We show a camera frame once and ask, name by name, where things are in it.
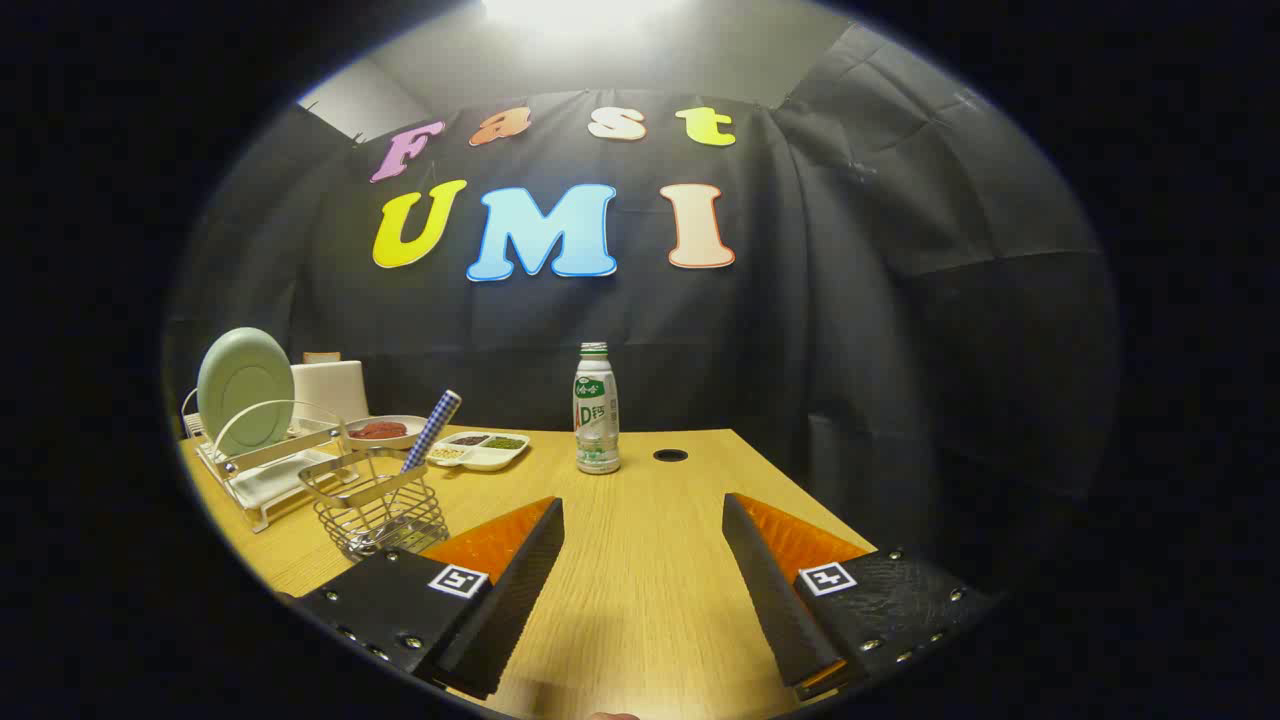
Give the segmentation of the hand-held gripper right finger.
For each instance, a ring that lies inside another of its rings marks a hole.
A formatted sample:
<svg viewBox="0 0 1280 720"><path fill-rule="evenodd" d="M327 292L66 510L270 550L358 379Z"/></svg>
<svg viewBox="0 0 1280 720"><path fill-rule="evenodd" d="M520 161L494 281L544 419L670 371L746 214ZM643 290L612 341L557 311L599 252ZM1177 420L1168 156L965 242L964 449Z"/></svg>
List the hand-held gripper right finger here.
<svg viewBox="0 0 1280 720"><path fill-rule="evenodd" d="M998 602L919 553L863 548L746 495L724 496L722 533L800 700L897 676Z"/></svg>

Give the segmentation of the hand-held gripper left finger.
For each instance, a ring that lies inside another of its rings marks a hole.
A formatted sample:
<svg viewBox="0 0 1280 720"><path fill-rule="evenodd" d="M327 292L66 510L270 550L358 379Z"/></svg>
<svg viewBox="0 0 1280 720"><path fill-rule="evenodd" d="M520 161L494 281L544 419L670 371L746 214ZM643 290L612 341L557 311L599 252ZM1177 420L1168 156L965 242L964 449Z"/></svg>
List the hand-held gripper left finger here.
<svg viewBox="0 0 1280 720"><path fill-rule="evenodd" d="M563 501L545 497L419 552L378 550L296 607L380 664L485 700L563 543Z"/></svg>

